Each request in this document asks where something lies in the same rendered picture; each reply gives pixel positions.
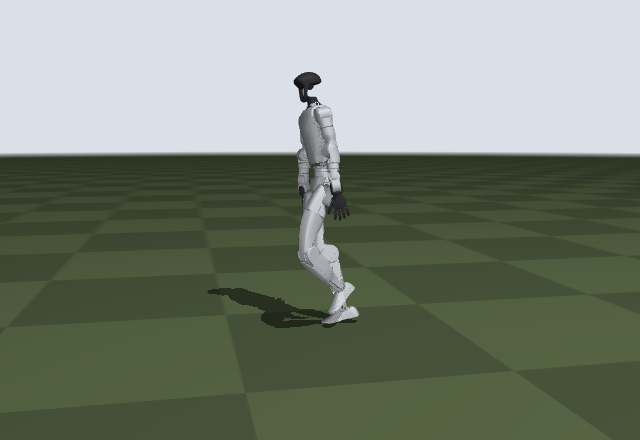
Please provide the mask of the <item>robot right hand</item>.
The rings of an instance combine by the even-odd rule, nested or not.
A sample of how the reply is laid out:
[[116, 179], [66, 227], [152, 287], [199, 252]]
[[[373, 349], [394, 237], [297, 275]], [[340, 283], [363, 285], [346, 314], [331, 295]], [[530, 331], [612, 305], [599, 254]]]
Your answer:
[[[304, 197], [305, 190], [303, 186], [299, 187], [299, 192], [300, 192], [300, 196]], [[303, 209], [303, 198], [302, 198], [302, 209]]]

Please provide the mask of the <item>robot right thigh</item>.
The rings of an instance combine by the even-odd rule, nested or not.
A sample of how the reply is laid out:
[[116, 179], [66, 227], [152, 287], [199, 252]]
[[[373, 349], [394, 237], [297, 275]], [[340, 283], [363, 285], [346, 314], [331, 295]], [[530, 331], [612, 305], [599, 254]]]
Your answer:
[[[310, 197], [311, 197], [311, 191], [304, 193], [303, 212]], [[324, 240], [323, 240], [324, 232], [325, 231], [324, 231], [324, 222], [323, 222], [313, 244], [318, 248], [319, 252], [326, 257], [329, 263], [333, 263], [338, 259], [339, 251], [337, 247], [335, 247], [334, 245], [329, 245], [324, 243]]]

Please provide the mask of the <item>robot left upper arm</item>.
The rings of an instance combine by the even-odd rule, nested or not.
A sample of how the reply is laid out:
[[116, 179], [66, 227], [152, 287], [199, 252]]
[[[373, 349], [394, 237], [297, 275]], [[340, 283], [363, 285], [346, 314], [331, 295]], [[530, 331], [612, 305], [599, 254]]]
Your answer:
[[[336, 143], [335, 131], [332, 123], [332, 111], [329, 107], [319, 107], [314, 109], [315, 120], [319, 123], [322, 136], [326, 144], [322, 147], [321, 153], [324, 157], [329, 158], [328, 145]], [[338, 147], [337, 147], [338, 148]]]

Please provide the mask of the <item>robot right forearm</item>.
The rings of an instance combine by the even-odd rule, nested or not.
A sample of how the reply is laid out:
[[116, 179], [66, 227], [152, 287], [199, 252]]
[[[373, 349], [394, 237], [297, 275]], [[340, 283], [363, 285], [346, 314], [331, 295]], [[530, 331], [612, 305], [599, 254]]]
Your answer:
[[[298, 158], [297, 158], [298, 159]], [[310, 190], [309, 186], [309, 169], [311, 168], [311, 164], [309, 161], [300, 161], [298, 159], [298, 190], [300, 186], [304, 187], [305, 193]]]

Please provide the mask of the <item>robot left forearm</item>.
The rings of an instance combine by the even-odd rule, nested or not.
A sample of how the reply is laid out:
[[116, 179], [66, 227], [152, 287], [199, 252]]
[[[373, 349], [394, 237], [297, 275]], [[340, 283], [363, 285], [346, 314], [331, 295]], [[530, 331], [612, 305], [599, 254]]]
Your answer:
[[333, 192], [338, 192], [341, 191], [340, 174], [338, 173], [340, 171], [340, 155], [338, 148], [334, 143], [330, 143], [328, 145], [328, 151], [330, 154], [330, 157], [326, 160], [329, 173], [328, 179], [332, 185]]

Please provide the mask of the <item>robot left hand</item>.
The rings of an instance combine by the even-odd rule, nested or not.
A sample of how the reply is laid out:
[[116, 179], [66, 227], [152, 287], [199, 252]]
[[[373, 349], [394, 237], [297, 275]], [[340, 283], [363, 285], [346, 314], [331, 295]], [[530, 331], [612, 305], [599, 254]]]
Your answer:
[[340, 209], [342, 209], [343, 218], [344, 219], [346, 218], [345, 211], [344, 211], [344, 206], [345, 206], [347, 215], [350, 216], [349, 210], [348, 210], [348, 207], [347, 207], [346, 199], [342, 196], [342, 193], [343, 193], [342, 183], [340, 182], [340, 184], [341, 184], [341, 191], [333, 192], [332, 185], [330, 183], [330, 190], [331, 190], [331, 194], [333, 195], [333, 197], [331, 198], [332, 202], [331, 202], [331, 204], [330, 204], [330, 206], [328, 208], [328, 214], [330, 214], [331, 208], [333, 206], [333, 208], [334, 208], [334, 220], [337, 219], [337, 210], [336, 209], [338, 209], [339, 220], [341, 220], [341, 211], [340, 211]]

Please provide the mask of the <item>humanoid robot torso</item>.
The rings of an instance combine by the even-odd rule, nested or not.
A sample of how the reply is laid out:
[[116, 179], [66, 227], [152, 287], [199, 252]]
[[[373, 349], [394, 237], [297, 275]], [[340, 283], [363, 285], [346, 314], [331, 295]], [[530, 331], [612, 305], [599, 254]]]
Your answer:
[[[300, 116], [300, 132], [302, 135], [305, 151], [310, 164], [320, 163], [320, 166], [314, 166], [314, 177], [310, 181], [311, 195], [318, 185], [330, 185], [328, 179], [329, 173], [326, 160], [321, 153], [322, 147], [326, 144], [319, 123], [315, 120], [314, 109], [319, 107], [327, 107], [326, 105], [310, 104], [311, 107], [305, 109]], [[308, 107], [308, 106], [307, 106]], [[324, 163], [325, 162], [325, 163]]]

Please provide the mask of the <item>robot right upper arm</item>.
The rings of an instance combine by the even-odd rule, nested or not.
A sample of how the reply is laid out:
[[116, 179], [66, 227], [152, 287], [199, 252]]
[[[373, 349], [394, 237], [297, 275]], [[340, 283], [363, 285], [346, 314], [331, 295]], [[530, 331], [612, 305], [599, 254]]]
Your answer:
[[[300, 116], [301, 116], [301, 115], [300, 115]], [[300, 128], [300, 116], [299, 116], [299, 120], [298, 120], [299, 128]], [[303, 139], [302, 139], [301, 132], [300, 132], [300, 141], [301, 141], [301, 143], [302, 143], [303, 148], [302, 148], [302, 149], [300, 149], [300, 150], [298, 150], [298, 152], [297, 152], [297, 158], [298, 158], [300, 161], [308, 161], [308, 158], [307, 158], [307, 154], [306, 154], [306, 151], [305, 151], [305, 147], [304, 147], [304, 143], [303, 143]]]

